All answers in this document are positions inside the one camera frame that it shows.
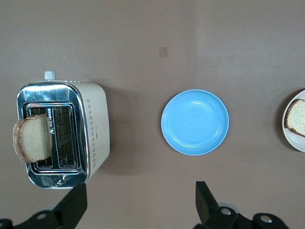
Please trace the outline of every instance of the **bread in toaster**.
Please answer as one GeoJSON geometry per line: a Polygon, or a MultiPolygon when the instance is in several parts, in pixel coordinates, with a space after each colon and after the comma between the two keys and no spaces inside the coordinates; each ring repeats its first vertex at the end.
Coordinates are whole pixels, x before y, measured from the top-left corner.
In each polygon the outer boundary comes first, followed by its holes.
{"type": "Polygon", "coordinates": [[[305,100],[292,101],[285,114],[284,127],[298,135],[305,136],[305,100]]]}
{"type": "Polygon", "coordinates": [[[30,163],[51,157],[52,136],[46,114],[19,120],[13,129],[15,152],[21,161],[30,163]]]}

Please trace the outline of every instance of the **dotted pattern on toaster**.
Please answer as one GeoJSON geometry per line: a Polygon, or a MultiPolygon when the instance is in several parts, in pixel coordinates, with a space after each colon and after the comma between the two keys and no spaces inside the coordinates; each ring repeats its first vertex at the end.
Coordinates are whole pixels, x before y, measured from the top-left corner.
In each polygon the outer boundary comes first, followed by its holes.
{"type": "Polygon", "coordinates": [[[91,126],[91,137],[92,137],[92,152],[93,152],[93,168],[95,168],[96,167],[96,163],[95,163],[95,148],[94,148],[94,146],[95,146],[95,143],[94,143],[94,140],[95,140],[95,138],[94,138],[94,132],[93,132],[93,130],[94,130],[94,127],[93,127],[93,121],[92,121],[92,116],[91,116],[91,113],[92,113],[92,111],[91,111],[91,105],[90,105],[90,99],[87,99],[87,103],[88,103],[88,109],[89,109],[89,114],[90,114],[90,117],[89,117],[89,119],[90,119],[90,126],[91,126]]]}

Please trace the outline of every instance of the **plate rim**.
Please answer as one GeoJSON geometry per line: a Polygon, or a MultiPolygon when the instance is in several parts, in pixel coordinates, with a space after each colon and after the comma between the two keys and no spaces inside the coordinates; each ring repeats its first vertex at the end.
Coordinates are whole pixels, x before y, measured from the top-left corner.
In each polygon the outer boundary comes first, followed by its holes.
{"type": "Polygon", "coordinates": [[[297,150],[301,151],[301,152],[305,152],[305,142],[304,142],[304,149],[301,149],[300,147],[296,146],[293,144],[293,140],[291,139],[291,137],[289,135],[296,135],[295,133],[291,132],[288,128],[285,128],[285,115],[286,115],[286,112],[288,110],[288,107],[290,106],[290,104],[295,100],[295,99],[298,99],[300,98],[301,95],[304,94],[304,97],[305,97],[305,90],[299,92],[295,97],[293,97],[293,99],[291,99],[289,101],[289,103],[287,104],[286,108],[284,109],[284,112],[283,112],[283,116],[282,116],[282,130],[283,130],[283,133],[284,133],[284,136],[286,138],[286,140],[289,142],[289,144],[291,146],[293,146],[294,148],[296,148],[297,150]]]}
{"type": "Polygon", "coordinates": [[[166,142],[169,144],[169,146],[171,148],[173,148],[174,150],[176,150],[177,152],[179,153],[182,153],[182,154],[185,154],[185,155],[189,155],[189,156],[200,156],[200,155],[204,155],[204,154],[207,154],[207,153],[210,153],[211,151],[215,150],[225,139],[227,133],[228,133],[228,130],[229,130],[229,114],[228,114],[228,110],[226,108],[226,106],[224,105],[223,101],[218,97],[216,96],[215,94],[213,94],[212,92],[209,92],[209,91],[206,91],[206,90],[202,90],[202,89],[189,89],[189,90],[185,90],[185,91],[182,91],[182,92],[179,92],[178,94],[176,94],[175,96],[173,96],[169,101],[168,103],[166,104],[166,106],[164,107],[163,109],[163,112],[162,112],[162,116],[161,116],[161,130],[162,130],[162,134],[163,134],[163,137],[164,139],[166,140],[166,142]],[[164,119],[164,114],[165,114],[165,111],[167,110],[167,108],[169,107],[170,103],[176,99],[178,96],[181,96],[182,94],[185,94],[185,93],[189,93],[189,92],[195,92],[195,91],[198,91],[198,92],[201,92],[201,93],[205,93],[205,94],[209,94],[210,96],[212,96],[212,98],[218,100],[220,102],[220,104],[222,105],[222,107],[224,108],[224,111],[225,111],[225,115],[224,115],[224,118],[226,119],[227,121],[227,125],[223,125],[225,126],[225,132],[224,132],[224,136],[221,138],[221,140],[219,141],[219,143],[213,147],[212,149],[210,150],[207,150],[207,151],[204,151],[203,153],[197,153],[197,154],[189,154],[189,153],[186,153],[186,152],[183,152],[181,150],[178,150],[176,147],[174,147],[172,144],[169,143],[168,139],[166,138],[166,136],[170,136],[170,135],[165,135],[164,132],[165,130],[163,129],[163,119],[164,119]]]}

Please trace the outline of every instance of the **gray table surface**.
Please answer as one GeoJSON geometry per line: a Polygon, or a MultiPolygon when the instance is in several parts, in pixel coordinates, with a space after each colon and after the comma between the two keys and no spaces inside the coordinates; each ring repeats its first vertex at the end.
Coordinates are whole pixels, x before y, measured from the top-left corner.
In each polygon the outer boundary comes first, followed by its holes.
{"type": "Polygon", "coordinates": [[[303,228],[305,153],[281,120],[304,89],[304,25],[303,0],[1,0],[0,218],[21,223],[68,192],[34,186],[12,145],[18,90],[54,69],[98,83],[108,100],[111,152],[77,228],[193,228],[197,180],[247,218],[267,212],[303,228]],[[173,150],[160,126],[167,102],[194,88],[230,117],[203,156],[173,150]]]}

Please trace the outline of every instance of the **white plate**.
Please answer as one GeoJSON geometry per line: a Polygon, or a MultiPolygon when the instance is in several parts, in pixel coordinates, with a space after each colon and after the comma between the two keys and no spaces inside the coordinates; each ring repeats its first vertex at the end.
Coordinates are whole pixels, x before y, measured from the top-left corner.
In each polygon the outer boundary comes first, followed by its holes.
{"type": "Polygon", "coordinates": [[[287,141],[296,149],[305,152],[305,137],[297,135],[290,131],[288,128],[284,127],[284,122],[285,122],[285,114],[288,110],[288,107],[292,103],[293,100],[295,99],[303,99],[305,100],[305,91],[302,91],[301,93],[297,94],[287,105],[287,107],[284,110],[283,118],[282,118],[282,129],[284,132],[284,135],[287,139],[287,141]]]}

